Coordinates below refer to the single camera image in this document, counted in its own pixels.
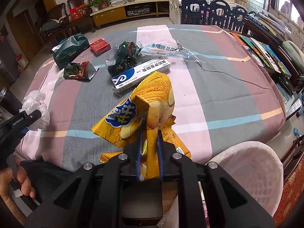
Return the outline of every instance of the plaid bedsheet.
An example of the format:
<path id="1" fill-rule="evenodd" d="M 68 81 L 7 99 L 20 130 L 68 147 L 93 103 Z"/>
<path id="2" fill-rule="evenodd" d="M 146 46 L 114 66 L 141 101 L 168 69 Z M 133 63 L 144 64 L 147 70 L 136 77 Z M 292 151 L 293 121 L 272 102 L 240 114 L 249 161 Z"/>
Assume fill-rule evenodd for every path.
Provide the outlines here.
<path id="1" fill-rule="evenodd" d="M 172 129 L 190 150 L 195 162 L 205 163 L 238 143 L 269 141 L 285 122 L 282 99 L 267 73 L 242 46 L 217 26 L 159 25 L 110 33 L 111 47 L 134 41 L 177 45 L 202 62 L 168 58 L 167 72 L 174 90 L 176 124 Z M 74 61 L 90 61 L 100 69 L 90 82 L 65 80 L 53 59 L 38 70 L 28 93 L 46 93 L 51 116 L 45 130 L 29 131 L 17 148 L 26 159 L 44 160 L 75 171 L 82 164 L 99 164 L 102 153 L 121 149 L 92 133 L 92 126 L 132 90 L 114 94 L 105 67 L 107 53 L 96 57 L 87 49 Z M 139 56 L 138 62 L 152 59 Z"/>

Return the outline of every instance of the crumpled snack wrapper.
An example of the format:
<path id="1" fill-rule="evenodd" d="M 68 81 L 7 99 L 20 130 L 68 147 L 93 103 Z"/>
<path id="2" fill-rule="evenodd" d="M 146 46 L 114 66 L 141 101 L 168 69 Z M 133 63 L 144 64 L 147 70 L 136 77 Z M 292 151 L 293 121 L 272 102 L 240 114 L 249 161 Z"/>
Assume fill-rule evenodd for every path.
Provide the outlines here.
<path id="1" fill-rule="evenodd" d="M 137 140 L 143 131 L 141 180 L 159 177 L 157 134 L 161 129 L 163 139 L 173 143 L 178 152 L 191 158 L 190 151 L 171 129 L 175 116 L 174 95 L 171 82 L 166 74 L 157 71 L 144 79 L 132 94 L 119 103 L 112 111 L 92 128 L 94 134 L 106 139 L 117 147 L 123 147 Z M 118 153 L 102 154 L 100 160 L 107 162 Z"/>

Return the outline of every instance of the red patterned fabric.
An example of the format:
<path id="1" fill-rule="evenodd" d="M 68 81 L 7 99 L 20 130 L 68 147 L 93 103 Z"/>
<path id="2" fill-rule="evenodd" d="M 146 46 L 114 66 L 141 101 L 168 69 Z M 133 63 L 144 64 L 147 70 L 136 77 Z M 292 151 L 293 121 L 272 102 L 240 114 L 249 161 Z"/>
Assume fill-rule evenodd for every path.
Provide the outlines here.
<path id="1" fill-rule="evenodd" d="M 285 181 L 282 198 L 278 209 L 273 216 L 276 226 L 286 218 L 289 212 L 297 203 L 304 190 L 304 157 L 300 160 L 297 167 L 293 170 L 289 178 Z"/>

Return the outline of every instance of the dark green gift box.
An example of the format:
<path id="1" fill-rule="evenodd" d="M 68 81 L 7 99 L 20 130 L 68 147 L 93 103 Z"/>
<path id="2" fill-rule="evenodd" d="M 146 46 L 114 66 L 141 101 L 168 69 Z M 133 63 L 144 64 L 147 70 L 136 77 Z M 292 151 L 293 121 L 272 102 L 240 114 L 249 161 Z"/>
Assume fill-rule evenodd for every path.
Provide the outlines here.
<path id="1" fill-rule="evenodd" d="M 88 39 L 82 33 L 78 33 L 61 40 L 59 45 L 52 49 L 53 57 L 59 69 L 63 69 L 64 63 L 72 62 L 81 52 L 89 47 Z"/>

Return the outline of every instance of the green towel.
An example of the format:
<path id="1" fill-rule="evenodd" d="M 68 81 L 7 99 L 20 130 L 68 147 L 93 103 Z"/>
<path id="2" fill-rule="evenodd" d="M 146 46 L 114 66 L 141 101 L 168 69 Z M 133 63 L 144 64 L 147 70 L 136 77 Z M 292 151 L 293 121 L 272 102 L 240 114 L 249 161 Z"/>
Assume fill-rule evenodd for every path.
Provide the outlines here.
<path id="1" fill-rule="evenodd" d="M 302 62 L 301 56 L 298 54 L 297 50 L 294 48 L 294 44 L 290 41 L 283 42 L 283 48 L 291 60 L 298 66 L 301 73 L 304 73 L 304 64 Z"/>

